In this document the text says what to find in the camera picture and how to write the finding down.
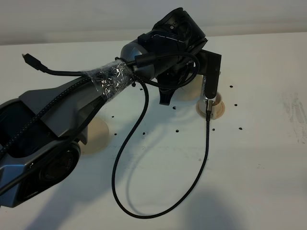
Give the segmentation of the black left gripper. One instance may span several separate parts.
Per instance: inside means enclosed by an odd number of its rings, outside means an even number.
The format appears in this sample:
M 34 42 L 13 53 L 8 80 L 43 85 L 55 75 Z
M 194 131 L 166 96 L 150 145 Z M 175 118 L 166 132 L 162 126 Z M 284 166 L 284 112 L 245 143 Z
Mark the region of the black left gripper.
M 196 58 L 200 62 L 199 75 L 205 75 L 207 78 L 212 77 L 215 79 L 216 86 L 218 88 L 218 80 L 221 67 L 221 55 L 210 51 L 201 50 Z M 174 67 L 167 72 L 164 72 L 157 76 L 157 81 L 162 85 L 177 86 L 182 84 L 188 78 L 188 75 L 194 71 L 194 64 L 192 62 L 177 68 Z M 174 95 L 176 89 L 163 89 L 159 88 L 161 105 L 170 105 L 172 96 Z

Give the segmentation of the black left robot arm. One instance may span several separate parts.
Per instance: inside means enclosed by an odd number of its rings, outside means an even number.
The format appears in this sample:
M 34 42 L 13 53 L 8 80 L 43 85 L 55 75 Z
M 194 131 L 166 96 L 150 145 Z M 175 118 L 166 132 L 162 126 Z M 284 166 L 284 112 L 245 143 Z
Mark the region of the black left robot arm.
M 169 105 L 178 88 L 203 76 L 201 100 L 208 114 L 217 97 L 221 55 L 203 49 L 203 31 L 182 8 L 125 45 L 113 62 L 87 71 L 55 71 L 30 54 L 38 71 L 73 80 L 56 88 L 27 91 L 0 106 L 0 204 L 16 207 L 63 181 L 76 167 L 79 143 L 107 102 L 135 83 L 159 89 Z

